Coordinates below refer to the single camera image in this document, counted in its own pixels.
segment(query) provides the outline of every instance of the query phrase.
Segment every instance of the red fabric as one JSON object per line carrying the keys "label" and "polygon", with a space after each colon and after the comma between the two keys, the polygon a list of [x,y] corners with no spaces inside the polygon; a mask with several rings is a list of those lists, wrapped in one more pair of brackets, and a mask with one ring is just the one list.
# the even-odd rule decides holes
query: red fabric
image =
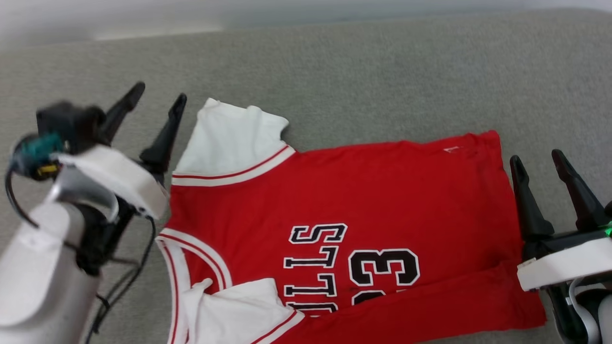
{"label": "red fabric", "polygon": [[[234,285],[273,277],[283,303],[333,302],[340,309],[333,314],[317,311],[324,316],[303,321],[293,330],[296,333],[328,328],[334,319],[343,324],[340,327],[351,326],[343,317],[360,318],[366,313],[376,313],[372,315],[376,325],[363,329],[363,338],[372,340],[368,334],[378,332],[372,332],[372,326],[390,326],[389,331],[396,333],[389,335],[403,335],[409,326],[411,341],[534,327],[545,321],[537,296],[522,292],[516,281],[522,242],[495,132],[429,144],[402,141],[296,153],[266,174],[238,184],[174,185],[171,210],[167,227],[215,249]],[[324,242],[325,235],[311,244],[289,241],[294,226],[309,226],[311,231],[329,223],[347,226],[342,242]],[[284,267],[287,257],[324,258],[319,250],[326,245],[338,246],[332,268]],[[353,252],[385,249],[410,250],[418,257],[420,275],[412,285],[398,285],[398,262],[389,263],[388,274],[376,274],[374,265],[365,263],[371,286],[351,280]],[[192,283],[214,278],[196,255],[186,252],[185,256]],[[514,269],[501,269],[502,262]],[[324,286],[318,274],[334,275],[334,296],[284,295],[286,286]],[[472,288],[464,288],[468,282]],[[206,292],[216,291],[215,281]],[[386,296],[351,307],[353,297],[363,291],[382,291]],[[391,300],[397,304],[386,306],[388,312],[371,309]],[[406,313],[405,320],[383,321],[401,312]]]}

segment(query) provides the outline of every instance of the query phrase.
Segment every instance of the white stripe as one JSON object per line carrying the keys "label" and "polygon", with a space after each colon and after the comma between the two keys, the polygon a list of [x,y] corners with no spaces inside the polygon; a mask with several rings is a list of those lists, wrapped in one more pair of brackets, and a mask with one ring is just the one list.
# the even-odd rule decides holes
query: white stripe
{"label": "white stripe", "polygon": [[289,331],[293,326],[299,324],[302,319],[304,319],[304,314],[296,310],[296,315],[291,320],[280,326],[278,329],[276,329],[276,331],[262,338],[260,341],[257,342],[257,344],[270,344],[274,342],[280,336],[285,334],[285,332]]}
{"label": "white stripe", "polygon": [[[223,258],[221,258],[221,256],[217,253],[217,251],[215,251],[212,247],[201,242],[196,237],[193,237],[183,232],[172,230],[170,228],[164,228],[160,234],[164,234],[170,237],[175,237],[176,239],[180,239],[182,241],[189,243],[190,245],[184,245],[181,242],[172,240],[171,238],[168,238],[168,237],[163,237],[163,236],[158,237],[158,240],[160,241],[164,241],[164,242],[170,241],[174,245],[178,245],[182,247],[183,249],[186,249],[186,250],[189,250],[195,253],[198,257],[200,257],[200,259],[206,262],[206,264],[208,264],[213,270],[213,272],[215,273],[215,276],[217,278],[217,283],[219,284],[220,291],[225,288],[229,288],[233,285],[231,281],[231,274],[229,273],[230,270],[225,264]],[[194,249],[191,245],[205,252],[212,259],[212,261],[206,255],[202,254],[199,250]]]}
{"label": "white stripe", "polygon": [[[170,288],[172,292],[172,319],[170,323],[170,332],[168,333],[168,344],[185,343],[187,339],[188,324],[185,320],[182,309],[180,308],[181,302],[178,300],[181,291],[188,290],[191,285],[187,263],[185,262],[185,256],[180,248],[166,246],[170,252],[170,255],[172,256],[172,263],[170,263],[170,257],[164,249],[165,243],[162,241],[157,241],[157,246],[159,247],[160,251],[162,251],[163,259],[166,261],[166,267],[168,274],[170,275]],[[174,341],[172,341],[172,334],[174,333],[175,328],[176,334],[174,335]]]}
{"label": "white stripe", "polygon": [[249,179],[253,179],[258,177],[271,169],[279,166],[289,157],[291,157],[296,152],[291,146],[287,146],[287,148],[282,151],[279,155],[270,159],[270,161],[258,166],[257,168],[250,170],[248,172],[238,174],[237,176],[226,177],[226,178],[218,178],[218,179],[200,179],[200,178],[172,178],[172,185],[179,186],[220,186],[220,185],[229,185],[236,184],[240,182],[247,181]]}

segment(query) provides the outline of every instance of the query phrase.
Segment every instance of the gray fabric surface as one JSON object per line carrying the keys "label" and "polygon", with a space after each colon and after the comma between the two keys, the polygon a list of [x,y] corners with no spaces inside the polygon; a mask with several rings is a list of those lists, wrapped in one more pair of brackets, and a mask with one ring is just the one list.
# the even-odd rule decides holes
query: gray fabric surface
{"label": "gray fabric surface", "polygon": [[[544,216],[558,231],[567,231],[575,216],[550,151],[561,148],[595,194],[602,201],[612,199],[611,56],[612,17],[585,10],[219,32],[8,52],[0,54],[0,160],[5,167],[12,143],[35,130],[37,107],[61,98],[107,107],[143,80],[147,91],[116,138],[115,146],[128,155],[137,156],[157,133],[180,92],[189,101],[174,164],[207,97],[258,105],[288,118],[284,139],[301,151],[430,141],[495,129],[504,160],[521,156]],[[33,206],[48,185],[18,181],[15,187],[19,199]],[[18,223],[4,197],[0,219],[1,249]],[[135,256],[146,237],[147,224],[135,221],[119,254]],[[106,270],[105,288],[120,270]],[[143,276],[93,342],[165,343],[170,305],[166,268],[155,250]],[[529,331],[440,342],[559,339],[549,321]]]}

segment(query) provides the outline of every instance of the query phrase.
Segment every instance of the red stripe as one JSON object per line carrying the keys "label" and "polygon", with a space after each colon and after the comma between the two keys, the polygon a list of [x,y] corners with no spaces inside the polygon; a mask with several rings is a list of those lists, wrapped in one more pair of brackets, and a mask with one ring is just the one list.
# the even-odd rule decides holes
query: red stripe
{"label": "red stripe", "polygon": [[189,247],[191,247],[191,248],[193,248],[193,249],[197,250],[198,252],[201,252],[203,255],[207,256],[207,257],[208,257],[208,259],[210,259],[210,260],[211,260],[211,262],[212,262],[212,263],[215,265],[215,267],[216,267],[216,268],[217,268],[217,270],[219,271],[219,274],[221,275],[221,282],[223,282],[223,289],[225,289],[225,288],[227,288],[227,287],[228,287],[227,283],[225,283],[225,276],[223,275],[223,270],[221,270],[221,267],[220,267],[220,266],[217,264],[217,262],[216,262],[216,261],[215,261],[215,260],[214,260],[214,259],[213,259],[211,256],[209,256],[209,255],[208,255],[206,252],[204,252],[204,251],[203,251],[201,248],[196,247],[196,246],[194,246],[193,244],[191,244],[191,243],[189,243],[189,242],[187,242],[187,241],[184,241],[184,240],[179,239],[179,238],[174,237],[174,236],[167,235],[167,234],[165,234],[165,233],[159,233],[159,235],[158,235],[158,236],[163,236],[163,237],[168,238],[168,239],[170,239],[170,240],[174,240],[174,241],[179,242],[179,243],[181,243],[181,244],[183,244],[183,245],[189,246]]}
{"label": "red stripe", "polygon": [[277,329],[279,329],[281,326],[283,326],[284,324],[288,323],[291,319],[293,319],[295,316],[297,315],[296,311],[293,311],[293,314],[291,314],[291,316],[289,318],[287,318],[287,320],[283,321],[282,323],[278,324],[277,327],[273,328],[270,332],[262,335],[261,337],[257,338],[257,340],[255,340],[252,344],[257,344],[260,341],[264,340],[267,336],[273,334]]}
{"label": "red stripe", "polygon": [[170,255],[170,251],[168,251],[167,247],[164,246],[163,249],[168,255],[168,261],[170,262],[170,268],[172,268],[172,277],[174,282],[174,330],[172,331],[172,340],[170,341],[170,343],[174,344],[174,341],[176,340],[176,328],[178,327],[179,322],[179,284],[176,281],[176,270],[174,269],[174,261],[172,260],[172,255]]}
{"label": "red stripe", "polygon": [[253,166],[253,167],[251,167],[251,168],[249,168],[247,170],[241,171],[241,172],[232,173],[232,174],[226,174],[224,176],[214,176],[214,177],[206,177],[206,176],[177,176],[177,175],[173,174],[172,178],[221,179],[221,178],[235,177],[235,176],[238,176],[240,174],[244,174],[246,172],[253,171],[255,168],[258,168],[259,166],[265,164],[266,162],[276,158],[279,154],[281,154],[287,148],[289,148],[289,146],[283,147],[283,149],[281,149],[280,151],[276,152],[276,154],[274,154],[273,156],[269,157],[268,159],[260,162],[259,164],[255,165],[255,166]]}

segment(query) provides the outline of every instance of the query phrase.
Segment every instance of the wire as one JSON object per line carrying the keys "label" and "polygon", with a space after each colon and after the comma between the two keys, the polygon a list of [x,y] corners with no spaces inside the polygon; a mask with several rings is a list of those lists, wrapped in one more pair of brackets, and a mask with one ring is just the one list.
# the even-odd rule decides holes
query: wire
{"label": "wire", "polygon": [[9,198],[10,205],[13,207],[17,215],[21,217],[22,220],[28,222],[32,227],[38,228],[39,224],[33,221],[30,216],[21,208],[19,203],[17,203],[17,199],[15,198],[15,194],[13,193],[13,173],[15,171],[15,162],[11,162],[9,167],[6,170],[6,174],[4,175],[4,188],[6,189],[6,196]]}
{"label": "wire", "polygon": [[[102,301],[102,305],[100,306],[100,308],[98,308],[98,312],[95,315],[94,321],[92,322],[91,327],[89,328],[87,339],[85,340],[86,344],[89,344],[89,342],[91,341],[91,337],[93,336],[94,333],[95,334],[99,333],[100,326],[102,325],[102,322],[108,315],[108,312],[110,312],[113,306],[115,306],[117,302],[119,302],[119,300],[123,297],[123,295],[125,295],[128,289],[132,286],[132,284],[140,276],[140,273],[143,271],[144,265],[147,263],[147,259],[149,258],[149,254],[151,252],[151,247],[153,246],[153,242],[155,241],[155,232],[157,231],[155,227],[155,221],[150,217],[147,217],[147,219],[151,222],[151,237],[149,238],[149,242],[147,243],[147,247],[144,250],[142,258],[140,259],[140,264],[134,269],[131,269],[128,272],[126,272],[119,279],[119,281],[117,281],[113,285],[113,287],[110,289],[106,297],[101,297],[101,296],[98,297],[100,301]],[[123,285],[126,281],[127,283],[125,284],[125,286],[119,289],[119,287]]]}

